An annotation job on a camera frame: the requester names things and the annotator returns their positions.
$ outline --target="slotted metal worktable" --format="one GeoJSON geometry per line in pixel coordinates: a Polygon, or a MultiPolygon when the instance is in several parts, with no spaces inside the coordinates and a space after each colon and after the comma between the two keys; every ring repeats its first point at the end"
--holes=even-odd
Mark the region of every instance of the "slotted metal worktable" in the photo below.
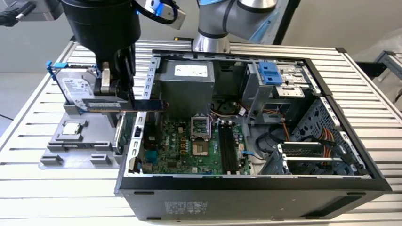
{"type": "MultiPolygon", "coordinates": [[[[135,94],[140,96],[152,49],[190,51],[191,43],[136,43],[135,94]]],[[[347,54],[334,48],[232,44],[234,54],[311,58],[362,143],[387,178],[393,193],[333,220],[158,222],[192,225],[402,225],[402,116],[347,54]]],[[[95,55],[71,42],[59,58],[95,63],[95,55]]],[[[61,119],[64,97],[45,76],[0,138],[0,225],[148,225],[123,197],[115,197],[114,169],[40,170],[39,159],[61,119]]]]}

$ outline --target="green circuit board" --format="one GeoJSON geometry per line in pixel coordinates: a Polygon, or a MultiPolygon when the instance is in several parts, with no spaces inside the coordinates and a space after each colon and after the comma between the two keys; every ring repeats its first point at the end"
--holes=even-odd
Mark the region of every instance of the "green circuit board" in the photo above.
{"type": "MultiPolygon", "coordinates": [[[[222,153],[219,150],[219,132],[216,125],[211,127],[211,139],[207,143],[207,155],[194,155],[192,145],[199,141],[191,141],[191,122],[190,121],[164,121],[160,137],[160,148],[158,150],[156,162],[146,162],[143,166],[144,173],[152,174],[226,174],[222,171],[222,153]]],[[[232,126],[232,133],[236,142],[244,145],[240,125],[232,126]]],[[[234,144],[238,156],[238,144],[234,144]]],[[[247,157],[244,166],[239,167],[239,174],[250,174],[247,157]]]]}

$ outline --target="ram slot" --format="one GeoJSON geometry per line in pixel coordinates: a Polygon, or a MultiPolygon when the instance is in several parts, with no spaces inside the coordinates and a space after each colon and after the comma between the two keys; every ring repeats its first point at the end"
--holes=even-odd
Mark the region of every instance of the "ram slot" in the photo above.
{"type": "Polygon", "coordinates": [[[230,172],[231,174],[235,174],[238,170],[238,163],[231,125],[220,124],[218,132],[223,173],[230,172]]]}

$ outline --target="metal case frame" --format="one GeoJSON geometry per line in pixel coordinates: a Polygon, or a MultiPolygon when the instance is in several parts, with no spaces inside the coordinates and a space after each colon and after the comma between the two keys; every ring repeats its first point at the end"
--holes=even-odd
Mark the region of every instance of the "metal case frame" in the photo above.
{"type": "MultiPolygon", "coordinates": [[[[219,57],[220,59],[226,58],[238,62],[266,59],[303,61],[318,83],[321,94],[326,97],[329,105],[334,110],[341,127],[349,134],[359,156],[366,163],[366,168],[373,179],[347,179],[342,177],[339,177],[342,179],[318,179],[315,177],[283,178],[280,175],[268,178],[130,177],[127,169],[128,167],[134,167],[138,162],[132,159],[124,159],[115,192],[123,193],[140,220],[284,219],[290,215],[296,216],[300,210],[305,214],[300,214],[295,218],[333,218],[391,191],[391,187],[365,150],[365,146],[342,109],[335,103],[333,93],[309,58],[232,54],[211,55],[163,50],[154,50],[154,56],[178,60],[184,60],[186,58],[212,60],[215,57],[219,57]],[[168,214],[172,208],[171,202],[188,205],[187,201],[200,201],[199,204],[206,207],[206,209],[200,210],[200,213],[208,212],[208,214],[168,214]]],[[[154,82],[158,64],[159,61],[152,58],[144,98],[151,94],[151,86],[147,86],[147,84],[152,84],[154,82]]],[[[146,113],[138,114],[136,123],[144,121],[146,115],[146,113]]],[[[132,146],[128,152],[136,152],[140,148],[142,134],[139,137],[134,137],[134,139],[136,140],[131,142],[132,146]]]]}

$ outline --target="sticker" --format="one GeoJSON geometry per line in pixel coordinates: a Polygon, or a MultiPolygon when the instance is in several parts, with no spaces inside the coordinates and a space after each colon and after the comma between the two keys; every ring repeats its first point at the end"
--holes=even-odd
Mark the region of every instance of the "sticker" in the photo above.
{"type": "Polygon", "coordinates": [[[167,214],[206,214],[207,201],[164,201],[167,214]]]}
{"type": "Polygon", "coordinates": [[[73,147],[73,148],[77,148],[77,145],[63,145],[63,147],[73,147]]]}
{"type": "Polygon", "coordinates": [[[244,116],[244,114],[246,114],[246,109],[242,107],[242,109],[239,110],[239,115],[244,116]]]}
{"type": "Polygon", "coordinates": [[[89,107],[120,107],[119,103],[89,102],[89,107]]]}
{"type": "Polygon", "coordinates": [[[64,78],[61,81],[67,90],[68,100],[83,110],[87,110],[83,99],[95,99],[88,81],[76,78],[64,78]]]}
{"type": "Polygon", "coordinates": [[[206,65],[176,65],[175,76],[208,77],[206,65]]]}
{"type": "Polygon", "coordinates": [[[93,92],[85,79],[64,78],[63,83],[71,98],[93,99],[93,92]]]}

